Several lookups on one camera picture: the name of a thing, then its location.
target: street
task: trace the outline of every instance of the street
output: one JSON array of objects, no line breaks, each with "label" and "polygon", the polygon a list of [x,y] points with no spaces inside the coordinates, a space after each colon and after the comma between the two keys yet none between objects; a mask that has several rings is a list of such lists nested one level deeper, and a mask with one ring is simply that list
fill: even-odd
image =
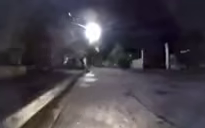
[{"label": "street", "polygon": [[94,68],[62,98],[53,128],[204,128],[205,74]]}]

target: curb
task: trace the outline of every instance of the curb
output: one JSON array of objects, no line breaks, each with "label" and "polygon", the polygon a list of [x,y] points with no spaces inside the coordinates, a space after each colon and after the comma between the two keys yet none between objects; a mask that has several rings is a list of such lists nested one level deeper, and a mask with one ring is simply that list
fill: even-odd
[{"label": "curb", "polygon": [[63,91],[65,91],[70,84],[75,82],[83,73],[68,77],[63,82],[56,85],[55,88],[45,92],[28,105],[24,106],[14,114],[3,120],[2,125],[5,128],[21,128],[28,122],[37,112],[42,110],[47,104],[53,101]]}]

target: asphalt road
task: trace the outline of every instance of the asphalt road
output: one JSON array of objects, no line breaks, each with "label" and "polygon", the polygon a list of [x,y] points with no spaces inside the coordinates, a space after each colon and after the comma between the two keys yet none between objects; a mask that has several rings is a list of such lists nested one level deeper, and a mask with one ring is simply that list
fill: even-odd
[{"label": "asphalt road", "polygon": [[50,128],[205,128],[205,73],[94,68],[58,104]]}]

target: street light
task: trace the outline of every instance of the street light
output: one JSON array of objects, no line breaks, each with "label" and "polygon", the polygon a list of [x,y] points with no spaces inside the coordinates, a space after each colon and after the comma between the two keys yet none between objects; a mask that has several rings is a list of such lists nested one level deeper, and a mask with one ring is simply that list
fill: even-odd
[{"label": "street light", "polygon": [[101,32],[101,27],[97,23],[90,22],[85,26],[85,36],[90,44],[94,44],[100,39]]}]

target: utility pole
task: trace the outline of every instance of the utility pole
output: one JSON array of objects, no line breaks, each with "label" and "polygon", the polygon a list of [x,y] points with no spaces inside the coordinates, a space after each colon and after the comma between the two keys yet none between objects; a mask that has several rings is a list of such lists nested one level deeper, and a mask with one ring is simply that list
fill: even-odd
[{"label": "utility pole", "polygon": [[164,44],[165,47],[165,66],[166,70],[170,69],[170,52],[169,52],[169,45],[168,42]]}]

